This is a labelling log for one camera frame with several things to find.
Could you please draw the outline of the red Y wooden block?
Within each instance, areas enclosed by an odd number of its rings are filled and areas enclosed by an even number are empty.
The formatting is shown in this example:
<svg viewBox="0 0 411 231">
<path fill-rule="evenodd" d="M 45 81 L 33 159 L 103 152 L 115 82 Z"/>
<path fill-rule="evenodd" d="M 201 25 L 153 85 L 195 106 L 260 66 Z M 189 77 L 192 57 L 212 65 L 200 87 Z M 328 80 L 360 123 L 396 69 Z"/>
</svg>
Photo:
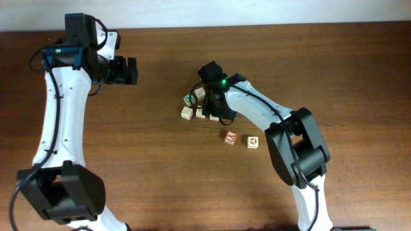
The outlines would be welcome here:
<svg viewBox="0 0 411 231">
<path fill-rule="evenodd" d="M 228 131 L 225 135 L 225 139 L 224 141 L 228 144 L 234 144 L 237 138 L 237 133 L 232 132 L 232 131 Z"/>
<path fill-rule="evenodd" d="M 213 116 L 213 115 L 210 115 L 210 116 L 209 116 L 209 119 L 212 120 L 212 121 L 219 121 L 219 120 L 220 120 L 219 117 L 215 117 L 215 116 Z"/>
</svg>

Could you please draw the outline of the soccer ball wooden block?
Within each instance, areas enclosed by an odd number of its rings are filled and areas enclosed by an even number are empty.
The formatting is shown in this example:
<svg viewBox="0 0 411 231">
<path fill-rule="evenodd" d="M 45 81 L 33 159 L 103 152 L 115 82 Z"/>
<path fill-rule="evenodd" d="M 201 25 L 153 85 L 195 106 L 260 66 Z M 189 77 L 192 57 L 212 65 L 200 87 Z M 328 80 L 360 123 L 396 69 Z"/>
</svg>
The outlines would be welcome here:
<svg viewBox="0 0 411 231">
<path fill-rule="evenodd" d="M 259 146 L 258 137 L 247 137 L 247 147 L 250 149 L 256 149 Z"/>
</svg>

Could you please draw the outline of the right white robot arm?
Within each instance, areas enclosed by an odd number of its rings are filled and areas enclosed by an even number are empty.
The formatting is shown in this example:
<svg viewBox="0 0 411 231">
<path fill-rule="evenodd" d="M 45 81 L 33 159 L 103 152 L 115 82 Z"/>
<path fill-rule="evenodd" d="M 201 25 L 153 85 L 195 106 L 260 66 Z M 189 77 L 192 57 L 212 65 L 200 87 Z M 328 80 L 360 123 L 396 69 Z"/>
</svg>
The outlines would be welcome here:
<svg viewBox="0 0 411 231">
<path fill-rule="evenodd" d="M 275 103 L 239 74 L 201 74 L 200 79 L 204 114 L 233 120 L 240 113 L 265 133 L 274 170 L 292 188 L 299 230 L 331 230 L 324 195 L 330 154 L 313 114 Z"/>
</svg>

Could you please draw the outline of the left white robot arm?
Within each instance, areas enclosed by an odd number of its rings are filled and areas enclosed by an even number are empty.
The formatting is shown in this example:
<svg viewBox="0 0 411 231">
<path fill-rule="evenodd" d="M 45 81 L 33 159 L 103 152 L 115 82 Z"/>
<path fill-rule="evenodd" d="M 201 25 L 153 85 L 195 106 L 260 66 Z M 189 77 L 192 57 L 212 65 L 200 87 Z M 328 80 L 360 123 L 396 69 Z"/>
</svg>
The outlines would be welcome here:
<svg viewBox="0 0 411 231">
<path fill-rule="evenodd" d="M 103 180 L 85 165 L 83 126 L 93 83 L 135 85 L 135 58 L 106 55 L 108 46 L 61 42 L 43 47 L 47 87 L 40 144 L 30 169 L 17 173 L 22 193 L 43 220 L 73 230 L 130 230 L 106 205 Z"/>
</svg>

